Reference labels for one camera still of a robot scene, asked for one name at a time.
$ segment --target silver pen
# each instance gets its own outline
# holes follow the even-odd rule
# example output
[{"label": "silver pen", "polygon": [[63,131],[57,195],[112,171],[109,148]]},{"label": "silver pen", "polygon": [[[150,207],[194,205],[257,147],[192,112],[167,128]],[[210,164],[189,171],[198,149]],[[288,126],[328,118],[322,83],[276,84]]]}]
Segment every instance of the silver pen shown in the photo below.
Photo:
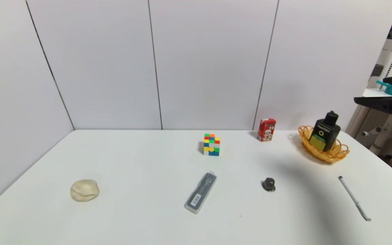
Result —
[{"label": "silver pen", "polygon": [[359,205],[359,202],[356,200],[356,198],[353,196],[352,192],[350,192],[349,187],[347,187],[346,183],[343,180],[343,177],[340,176],[338,177],[338,179],[341,181],[341,183],[343,184],[344,188],[346,189],[347,193],[349,194],[349,196],[352,198],[353,202],[355,202],[356,207],[358,208],[359,212],[361,213],[362,217],[366,220],[366,221],[372,221],[372,219],[370,219],[369,217],[367,217],[367,214],[365,214],[364,210],[361,208],[361,205]]}]

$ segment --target play dough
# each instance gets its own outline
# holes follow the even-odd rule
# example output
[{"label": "play dough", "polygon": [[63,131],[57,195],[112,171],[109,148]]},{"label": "play dough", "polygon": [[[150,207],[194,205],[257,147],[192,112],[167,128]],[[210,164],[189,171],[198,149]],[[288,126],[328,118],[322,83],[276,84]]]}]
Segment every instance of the play dough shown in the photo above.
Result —
[{"label": "play dough", "polygon": [[70,188],[70,196],[76,201],[90,201],[98,195],[98,183],[94,180],[78,180]]}]

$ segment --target red juice box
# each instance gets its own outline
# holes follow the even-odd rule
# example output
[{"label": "red juice box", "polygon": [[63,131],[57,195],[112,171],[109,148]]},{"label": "red juice box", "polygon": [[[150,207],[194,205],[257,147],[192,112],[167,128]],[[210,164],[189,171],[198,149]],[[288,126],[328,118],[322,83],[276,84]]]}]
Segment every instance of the red juice box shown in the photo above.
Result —
[{"label": "red juice box", "polygon": [[259,141],[271,141],[275,131],[275,124],[276,121],[273,118],[261,119],[257,139]]}]

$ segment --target bottle label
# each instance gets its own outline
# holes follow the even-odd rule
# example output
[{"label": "bottle label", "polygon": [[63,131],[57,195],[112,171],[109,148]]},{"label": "bottle label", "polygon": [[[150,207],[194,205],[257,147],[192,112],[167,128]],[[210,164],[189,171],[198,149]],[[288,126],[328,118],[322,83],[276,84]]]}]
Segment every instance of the bottle label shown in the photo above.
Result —
[{"label": "bottle label", "polygon": [[319,150],[323,150],[326,146],[329,136],[331,135],[331,130],[327,129],[321,124],[316,124],[313,134],[309,139],[309,142],[317,147]]}]

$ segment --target orange woven basket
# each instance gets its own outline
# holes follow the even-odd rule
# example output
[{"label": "orange woven basket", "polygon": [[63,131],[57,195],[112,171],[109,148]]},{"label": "orange woven basket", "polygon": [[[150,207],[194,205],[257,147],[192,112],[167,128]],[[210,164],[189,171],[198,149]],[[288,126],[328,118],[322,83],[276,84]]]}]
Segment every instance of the orange woven basket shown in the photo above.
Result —
[{"label": "orange woven basket", "polygon": [[332,149],[329,151],[321,151],[317,149],[317,147],[309,143],[309,138],[311,137],[313,129],[313,126],[300,126],[297,130],[299,130],[299,135],[302,138],[302,144],[314,157],[317,157],[326,163],[335,163],[349,154],[349,147],[341,144],[339,140],[336,140]]}]

